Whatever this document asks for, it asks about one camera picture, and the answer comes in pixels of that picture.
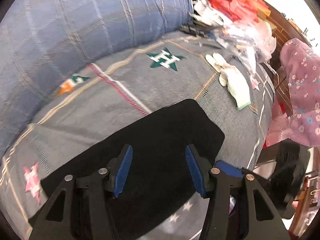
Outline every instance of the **green star pattern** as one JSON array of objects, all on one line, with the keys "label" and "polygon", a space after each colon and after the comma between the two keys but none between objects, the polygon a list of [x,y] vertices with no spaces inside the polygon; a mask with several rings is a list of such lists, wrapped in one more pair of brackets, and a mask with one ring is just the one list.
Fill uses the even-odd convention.
[{"label": "green star pattern", "polygon": [[[164,48],[163,51],[169,53],[169,55],[165,55],[165,57],[167,57],[168,59],[172,59],[172,57],[176,57],[176,58],[178,58],[178,59],[183,59],[183,58],[185,58],[185,57],[183,57],[183,56],[175,56],[175,55],[172,55],[167,48]],[[157,57],[159,54],[161,54],[161,52],[160,52],[160,53],[147,53],[147,55],[148,55],[151,59],[152,59],[152,57]],[[165,58],[159,58],[159,61],[158,61],[158,62],[154,61],[150,67],[151,67],[151,68],[161,67],[161,66],[162,66],[161,63],[164,63],[164,64],[165,64],[166,62],[167,62],[167,60],[166,60]],[[171,64],[169,64],[169,66],[170,66],[170,68],[172,68],[173,70],[178,71],[175,62],[172,62]]]}]

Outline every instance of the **red stripe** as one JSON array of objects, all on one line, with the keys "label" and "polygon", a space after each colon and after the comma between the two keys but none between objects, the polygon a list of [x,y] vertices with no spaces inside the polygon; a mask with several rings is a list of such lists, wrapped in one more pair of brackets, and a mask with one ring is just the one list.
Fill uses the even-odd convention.
[{"label": "red stripe", "polygon": [[142,115],[146,116],[148,113],[144,111],[141,107],[139,107],[134,101],[132,101],[127,94],[125,94],[114,82],[108,80],[105,76],[103,76],[92,64],[88,64],[89,68],[91,68],[94,73],[101,77],[105,83],[112,86],[123,98],[127,101],[131,106],[133,106],[136,110],[138,110]]}]

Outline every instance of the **pink star pattern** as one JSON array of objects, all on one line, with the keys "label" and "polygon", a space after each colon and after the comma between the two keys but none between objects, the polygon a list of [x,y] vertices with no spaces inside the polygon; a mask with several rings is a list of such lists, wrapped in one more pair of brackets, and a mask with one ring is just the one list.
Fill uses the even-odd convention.
[{"label": "pink star pattern", "polygon": [[254,90],[257,89],[258,91],[260,91],[259,89],[260,82],[258,82],[255,78],[251,78],[251,77],[250,77],[250,81],[251,81],[252,88]]},{"label": "pink star pattern", "polygon": [[30,192],[32,197],[35,198],[40,204],[40,179],[38,177],[39,163],[31,167],[31,170],[23,166],[24,178],[26,180],[25,192]]}]

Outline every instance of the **pink floral fabric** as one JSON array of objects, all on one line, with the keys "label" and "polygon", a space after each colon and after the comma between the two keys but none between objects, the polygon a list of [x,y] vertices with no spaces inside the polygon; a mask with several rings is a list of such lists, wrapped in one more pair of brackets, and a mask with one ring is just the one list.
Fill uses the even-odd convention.
[{"label": "pink floral fabric", "polygon": [[290,138],[305,146],[320,145],[320,56],[298,39],[280,52],[287,73],[293,116]]}]

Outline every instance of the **gray bedsheet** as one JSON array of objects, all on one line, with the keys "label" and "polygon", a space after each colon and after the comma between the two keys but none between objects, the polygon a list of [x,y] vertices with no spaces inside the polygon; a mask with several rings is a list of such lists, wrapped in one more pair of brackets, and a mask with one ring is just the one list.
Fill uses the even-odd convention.
[{"label": "gray bedsheet", "polygon": [[[25,173],[31,173],[36,163],[38,177],[44,178],[119,129],[186,98],[196,100],[225,133],[216,160],[253,169],[271,120],[273,87],[265,71],[257,67],[260,91],[250,88],[252,103],[237,110],[234,98],[219,84],[219,75],[204,59],[208,53],[227,53],[213,44],[213,40],[173,32],[153,44],[112,54],[84,68],[78,76],[89,79],[71,94],[54,97],[4,156],[0,208],[14,230],[27,239],[32,230],[27,220],[46,201],[41,189],[37,191],[39,203],[26,190]],[[161,51],[179,60],[167,62],[167,66],[156,65],[152,57]],[[249,74],[238,60],[229,62],[249,81]],[[97,77],[100,70],[104,78]],[[206,205],[207,200],[194,194],[141,240],[196,239]]]}]

